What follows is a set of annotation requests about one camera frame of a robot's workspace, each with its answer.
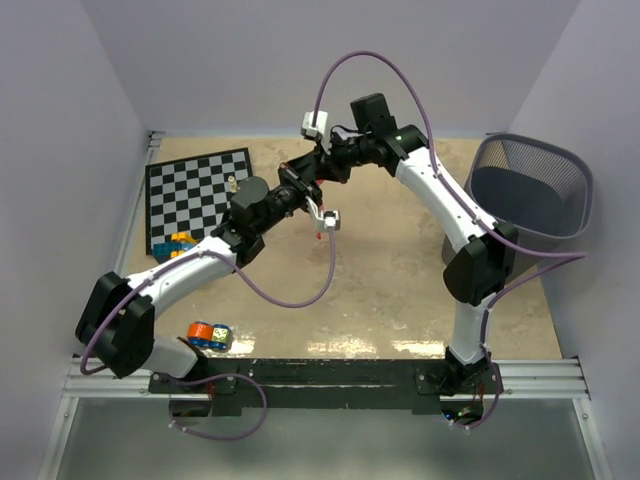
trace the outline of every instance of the white wall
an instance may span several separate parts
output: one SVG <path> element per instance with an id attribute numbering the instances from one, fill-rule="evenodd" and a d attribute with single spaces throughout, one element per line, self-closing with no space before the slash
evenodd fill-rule
<path id="1" fill-rule="evenodd" d="M 32 479 L 144 130 L 77 0 L 0 2 L 0 477 Z"/>
<path id="2" fill-rule="evenodd" d="M 81 0 L 133 106 L 153 129 L 296 134 L 341 55 L 370 49 L 406 72 L 441 134 L 509 126 L 578 0 Z M 415 107 L 386 66 L 339 70 L 325 107 L 383 91 Z"/>
<path id="3" fill-rule="evenodd" d="M 640 475 L 640 2 L 582 0 L 511 130 L 591 167 L 591 252 L 547 278 L 563 353 L 579 354 L 616 478 Z"/>

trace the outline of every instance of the beige surface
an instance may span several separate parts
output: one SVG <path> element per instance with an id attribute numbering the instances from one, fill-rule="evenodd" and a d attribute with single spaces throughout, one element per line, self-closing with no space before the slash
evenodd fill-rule
<path id="1" fill-rule="evenodd" d="M 463 181 L 479 140 L 436 142 L 443 164 Z M 249 147 L 254 174 L 271 187 L 276 169 L 311 150 L 299 139 L 167 138 L 158 162 Z M 385 170 L 354 169 L 347 185 L 325 183 L 325 205 L 339 209 L 337 270 L 331 288 L 302 310 L 273 306 L 230 276 L 194 292 L 156 322 L 160 333 L 184 336 L 191 322 L 226 323 L 233 353 L 256 357 L 410 358 L 442 355 L 453 328 L 453 299 L 442 281 L 443 233 L 427 209 Z M 138 216 L 129 272 L 156 265 L 145 256 Z M 326 279 L 328 239 L 317 240 L 302 212 L 265 235 L 266 248 L 246 267 L 264 290 L 284 301 L 313 296 Z M 539 282 L 495 308 L 490 345 L 497 358 L 554 359 L 560 351 Z"/>

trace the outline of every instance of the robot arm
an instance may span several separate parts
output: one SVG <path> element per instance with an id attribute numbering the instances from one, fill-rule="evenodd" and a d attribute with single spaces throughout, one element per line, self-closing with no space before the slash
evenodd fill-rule
<path id="1" fill-rule="evenodd" d="M 311 115 L 307 114 L 303 133 L 317 141 L 316 148 L 281 164 L 280 184 L 274 189 L 259 177 L 243 181 L 222 224 L 188 253 L 125 279 L 115 273 L 100 278 L 76 329 L 77 338 L 87 345 L 107 314 L 139 288 L 99 336 L 95 355 L 120 378 L 138 368 L 177 378 L 198 378 L 197 365 L 202 363 L 198 360 L 203 358 L 200 351 L 181 339 L 154 336 L 155 318 L 193 290 L 251 262 L 264 248 L 262 235 L 297 209 L 307 211 L 319 230 L 338 229 L 339 214 L 317 208 L 322 204 L 318 181 L 346 183 L 351 168 L 374 163 L 420 198 L 444 227 L 456 251 L 444 272 L 445 284 L 456 300 L 454 338 L 446 357 L 456 372 L 453 389 L 455 382 L 464 382 L 484 368 L 481 319 L 488 301 L 504 287 L 513 252 L 486 234 L 454 201 L 430 171 L 428 140 L 413 125 L 398 129 L 381 94 L 356 100 L 351 108 L 358 134 L 348 139 L 332 136 L 329 144 L 323 131 L 326 114 L 319 115 L 323 119 L 319 127 L 311 127 Z M 447 177 L 485 224 L 494 225 L 496 232 L 510 241 L 517 240 L 513 225 L 498 224 L 482 211 L 444 168 L 437 175 Z M 167 270 L 170 272 L 158 275 Z"/>
<path id="2" fill-rule="evenodd" d="M 271 190 L 260 177 L 243 181 L 220 226 L 182 256 L 127 278 L 113 272 L 103 275 L 76 337 L 88 345 L 97 334 L 93 353 L 119 378 L 139 368 L 177 378 L 197 375 L 199 350 L 181 339 L 154 335 L 155 318 L 202 285 L 250 263 L 264 248 L 262 235 L 297 209 L 309 211 L 319 230 L 340 227 L 338 212 L 317 208 L 322 191 L 315 181 L 312 153 L 281 164 L 278 176 L 280 184 Z M 107 324 L 107 316 L 128 295 L 131 300 Z"/>
<path id="3" fill-rule="evenodd" d="M 351 103 L 358 135 L 346 139 L 332 135 L 331 149 L 320 162 L 321 178 L 346 183 L 351 168 L 368 163 L 384 167 L 411 190 L 431 211 L 451 241 L 456 256 L 444 271 L 444 282 L 456 301 L 454 334 L 448 353 L 463 366 L 481 362 L 485 356 L 481 341 L 482 317 L 495 293 L 504 288 L 511 273 L 515 252 L 488 235 L 479 225 L 493 225 L 502 237 L 517 242 L 517 230 L 511 223 L 499 224 L 482 210 L 437 161 L 433 171 L 429 161 L 429 143 L 413 125 L 398 129 L 382 94 L 373 94 Z M 302 132 L 315 140 L 322 129 L 309 128 L 311 112 L 304 117 Z M 326 125 L 326 114 L 318 115 Z M 471 210 L 471 218 L 440 181 L 445 177 L 452 189 Z"/>

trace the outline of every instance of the black wastebasket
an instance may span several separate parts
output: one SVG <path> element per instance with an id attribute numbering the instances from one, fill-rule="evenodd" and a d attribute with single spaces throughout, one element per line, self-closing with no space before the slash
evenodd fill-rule
<path id="1" fill-rule="evenodd" d="M 469 196 L 499 220 L 518 229 L 522 247 L 549 252 L 577 237 L 589 224 L 593 181 L 577 156 L 532 138 L 503 133 L 484 140 L 464 186 Z M 455 252 L 442 245 L 448 264 Z M 516 253 L 511 281 L 541 259 Z"/>

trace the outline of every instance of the checkerboard pattern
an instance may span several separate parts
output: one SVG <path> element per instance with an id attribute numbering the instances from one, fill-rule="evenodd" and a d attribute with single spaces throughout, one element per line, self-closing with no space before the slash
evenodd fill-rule
<path id="1" fill-rule="evenodd" d="M 202 240 L 229 208 L 228 178 L 239 182 L 251 175 L 246 148 L 147 166 L 147 255 L 153 245 L 171 241 L 172 233 Z"/>

